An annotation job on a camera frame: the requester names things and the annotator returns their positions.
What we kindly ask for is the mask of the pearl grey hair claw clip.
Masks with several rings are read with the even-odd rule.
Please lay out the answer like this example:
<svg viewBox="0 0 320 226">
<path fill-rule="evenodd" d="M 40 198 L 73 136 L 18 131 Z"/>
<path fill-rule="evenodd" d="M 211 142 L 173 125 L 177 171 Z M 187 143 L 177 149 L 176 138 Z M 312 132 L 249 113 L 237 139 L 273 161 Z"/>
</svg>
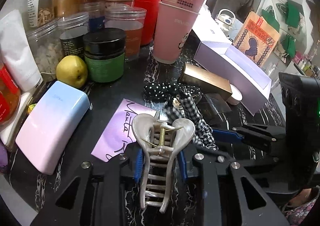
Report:
<svg viewBox="0 0 320 226">
<path fill-rule="evenodd" d="M 142 149 L 140 207 L 168 207 L 173 184 L 173 169 L 178 154 L 195 136 L 194 123 L 178 118 L 172 124 L 157 120 L 150 114 L 139 114 L 132 121 L 132 132 Z"/>
</svg>

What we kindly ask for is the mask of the black white gingham scrunchie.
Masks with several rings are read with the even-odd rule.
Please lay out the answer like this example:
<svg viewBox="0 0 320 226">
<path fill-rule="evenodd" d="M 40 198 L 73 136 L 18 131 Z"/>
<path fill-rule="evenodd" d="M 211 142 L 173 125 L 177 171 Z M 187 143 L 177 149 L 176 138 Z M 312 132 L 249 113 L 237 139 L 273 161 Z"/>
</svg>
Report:
<svg viewBox="0 0 320 226">
<path fill-rule="evenodd" d="M 163 109 L 163 112 L 167 115 L 168 119 L 171 122 L 178 118 L 191 120 L 195 125 L 195 135 L 192 139 L 193 143 L 207 149 L 218 150 L 219 148 L 213 137 L 213 129 L 204 120 L 191 96 L 191 93 L 180 90 L 178 97 L 184 114 L 182 114 L 178 108 L 173 106 L 172 101 L 168 101 Z"/>
</svg>

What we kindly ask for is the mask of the purple signed card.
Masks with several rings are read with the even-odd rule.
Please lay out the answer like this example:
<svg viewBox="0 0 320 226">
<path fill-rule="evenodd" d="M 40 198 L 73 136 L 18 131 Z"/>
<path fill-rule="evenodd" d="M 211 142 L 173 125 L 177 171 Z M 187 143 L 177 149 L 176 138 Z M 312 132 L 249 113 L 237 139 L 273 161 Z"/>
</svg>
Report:
<svg viewBox="0 0 320 226">
<path fill-rule="evenodd" d="M 101 134 L 91 155 L 108 162 L 114 156 L 124 153 L 126 146 L 136 141 L 132 132 L 132 120 L 138 114 L 154 116 L 156 110 L 123 99 Z"/>
</svg>

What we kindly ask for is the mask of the gold rectangular box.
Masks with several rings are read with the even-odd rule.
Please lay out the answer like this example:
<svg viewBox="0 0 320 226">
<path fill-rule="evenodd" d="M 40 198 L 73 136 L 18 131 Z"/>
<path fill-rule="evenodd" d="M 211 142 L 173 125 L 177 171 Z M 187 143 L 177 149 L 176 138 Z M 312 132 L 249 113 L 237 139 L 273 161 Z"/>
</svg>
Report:
<svg viewBox="0 0 320 226">
<path fill-rule="evenodd" d="M 185 63 L 179 82 L 197 86 L 203 93 L 218 93 L 225 101 L 232 95 L 229 80 L 189 63 Z"/>
</svg>

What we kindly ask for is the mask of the black polka dot scrunchie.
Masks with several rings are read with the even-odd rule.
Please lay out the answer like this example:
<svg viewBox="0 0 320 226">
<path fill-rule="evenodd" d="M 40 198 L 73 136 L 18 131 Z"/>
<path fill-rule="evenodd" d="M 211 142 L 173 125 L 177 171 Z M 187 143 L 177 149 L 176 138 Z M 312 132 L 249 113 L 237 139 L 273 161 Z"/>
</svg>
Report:
<svg viewBox="0 0 320 226">
<path fill-rule="evenodd" d="M 190 93 L 192 96 L 202 95 L 201 90 L 194 85 L 181 84 L 172 81 L 162 83 L 148 83 L 144 86 L 144 96 L 154 101 L 164 101 L 168 96 L 175 97 L 180 90 Z"/>
</svg>

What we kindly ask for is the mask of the lavender open gift box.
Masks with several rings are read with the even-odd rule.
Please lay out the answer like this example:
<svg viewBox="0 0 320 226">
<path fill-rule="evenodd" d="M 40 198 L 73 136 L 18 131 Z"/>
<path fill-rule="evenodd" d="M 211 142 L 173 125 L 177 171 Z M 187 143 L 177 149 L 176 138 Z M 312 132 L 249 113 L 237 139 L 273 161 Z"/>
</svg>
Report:
<svg viewBox="0 0 320 226">
<path fill-rule="evenodd" d="M 271 79 L 254 62 L 231 45 L 204 4 L 193 25 L 200 40 L 194 59 L 206 70 L 233 84 L 242 94 L 242 104 L 255 115 L 268 101 Z"/>
</svg>

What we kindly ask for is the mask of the green tote bag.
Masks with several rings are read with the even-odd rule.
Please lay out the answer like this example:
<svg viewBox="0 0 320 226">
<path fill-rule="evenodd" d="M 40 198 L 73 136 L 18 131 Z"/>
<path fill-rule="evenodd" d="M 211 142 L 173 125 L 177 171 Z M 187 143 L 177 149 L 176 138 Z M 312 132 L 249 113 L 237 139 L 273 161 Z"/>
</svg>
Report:
<svg viewBox="0 0 320 226">
<path fill-rule="evenodd" d="M 300 21 L 299 10 L 297 7 L 291 2 L 287 1 L 285 4 L 277 3 L 277 9 L 285 18 L 285 23 L 292 28 L 298 28 L 298 24 Z"/>
</svg>

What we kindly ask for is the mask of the white small appliance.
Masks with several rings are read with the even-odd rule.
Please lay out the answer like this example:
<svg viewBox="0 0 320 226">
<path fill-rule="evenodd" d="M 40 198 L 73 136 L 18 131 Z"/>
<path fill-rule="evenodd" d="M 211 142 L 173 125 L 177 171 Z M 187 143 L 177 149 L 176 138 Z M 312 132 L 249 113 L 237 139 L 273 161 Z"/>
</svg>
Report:
<svg viewBox="0 0 320 226">
<path fill-rule="evenodd" d="M 235 14 L 228 9 L 221 9 L 215 18 L 220 29 L 227 35 L 235 21 Z"/>
</svg>

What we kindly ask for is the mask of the green label dark jar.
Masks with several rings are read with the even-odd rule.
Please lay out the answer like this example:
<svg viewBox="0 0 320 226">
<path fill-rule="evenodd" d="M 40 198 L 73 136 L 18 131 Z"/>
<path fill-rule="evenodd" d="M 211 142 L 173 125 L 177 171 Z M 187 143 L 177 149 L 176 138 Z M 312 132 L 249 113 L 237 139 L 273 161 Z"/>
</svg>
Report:
<svg viewBox="0 0 320 226">
<path fill-rule="evenodd" d="M 89 76 L 97 83 L 109 83 L 124 73 L 126 33 L 104 28 L 83 36 L 84 56 Z"/>
</svg>

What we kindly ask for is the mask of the pink paper cup stack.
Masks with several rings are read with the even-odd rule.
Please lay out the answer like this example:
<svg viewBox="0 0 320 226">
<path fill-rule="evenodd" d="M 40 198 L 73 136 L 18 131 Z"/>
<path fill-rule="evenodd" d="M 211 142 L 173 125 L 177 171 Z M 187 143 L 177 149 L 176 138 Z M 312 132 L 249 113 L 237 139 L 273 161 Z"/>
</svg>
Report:
<svg viewBox="0 0 320 226">
<path fill-rule="evenodd" d="M 153 58 L 160 63 L 172 64 L 191 32 L 205 0 L 162 0 L 153 45 Z"/>
</svg>

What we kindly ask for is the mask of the red label honey jar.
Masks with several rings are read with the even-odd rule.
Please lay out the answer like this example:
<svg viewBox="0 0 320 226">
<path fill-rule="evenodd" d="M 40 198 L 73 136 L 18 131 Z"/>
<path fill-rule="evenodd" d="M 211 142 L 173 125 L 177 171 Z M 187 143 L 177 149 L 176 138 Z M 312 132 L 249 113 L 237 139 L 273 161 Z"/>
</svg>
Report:
<svg viewBox="0 0 320 226">
<path fill-rule="evenodd" d="M 13 80 L 7 67 L 1 62 L 1 95 L 0 95 L 0 124 L 7 124 L 15 114 L 21 99 L 21 91 Z"/>
</svg>

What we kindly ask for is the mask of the clear jar orange contents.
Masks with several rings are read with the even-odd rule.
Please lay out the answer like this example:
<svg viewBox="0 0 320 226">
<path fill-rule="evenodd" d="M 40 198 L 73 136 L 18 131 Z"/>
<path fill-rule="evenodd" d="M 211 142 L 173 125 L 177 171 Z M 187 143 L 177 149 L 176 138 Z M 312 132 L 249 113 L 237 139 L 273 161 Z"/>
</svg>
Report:
<svg viewBox="0 0 320 226">
<path fill-rule="evenodd" d="M 115 4 L 105 10 L 105 27 L 118 28 L 126 33 L 125 60 L 139 57 L 146 10 L 126 4 Z"/>
</svg>

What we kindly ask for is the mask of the clear jar black label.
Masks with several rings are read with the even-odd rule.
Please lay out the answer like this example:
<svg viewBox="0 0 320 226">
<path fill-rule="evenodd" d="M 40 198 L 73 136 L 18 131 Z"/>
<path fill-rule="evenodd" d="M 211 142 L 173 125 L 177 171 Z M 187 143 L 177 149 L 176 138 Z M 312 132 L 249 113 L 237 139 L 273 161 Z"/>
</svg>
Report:
<svg viewBox="0 0 320 226">
<path fill-rule="evenodd" d="M 65 56 L 75 55 L 84 59 L 83 36 L 89 32 L 88 12 L 79 12 L 58 20 L 60 43 Z"/>
</svg>

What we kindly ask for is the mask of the clear jar white slices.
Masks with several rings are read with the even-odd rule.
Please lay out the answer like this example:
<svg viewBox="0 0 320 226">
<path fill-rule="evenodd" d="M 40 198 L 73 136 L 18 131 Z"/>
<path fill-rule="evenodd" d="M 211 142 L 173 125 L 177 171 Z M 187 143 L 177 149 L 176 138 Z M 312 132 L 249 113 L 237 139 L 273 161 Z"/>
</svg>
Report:
<svg viewBox="0 0 320 226">
<path fill-rule="evenodd" d="M 56 66 L 63 58 L 58 20 L 27 33 L 29 47 L 46 83 L 56 79 Z"/>
</svg>

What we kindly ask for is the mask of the black lid nut jar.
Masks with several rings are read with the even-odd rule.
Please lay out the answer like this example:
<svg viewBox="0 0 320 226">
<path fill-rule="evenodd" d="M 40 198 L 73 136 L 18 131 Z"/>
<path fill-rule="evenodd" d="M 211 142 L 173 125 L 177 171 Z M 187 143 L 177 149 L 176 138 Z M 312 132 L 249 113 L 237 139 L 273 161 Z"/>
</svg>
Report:
<svg viewBox="0 0 320 226">
<path fill-rule="evenodd" d="M 27 12 L 31 28 L 41 27 L 55 18 L 53 0 L 27 0 Z"/>
</svg>

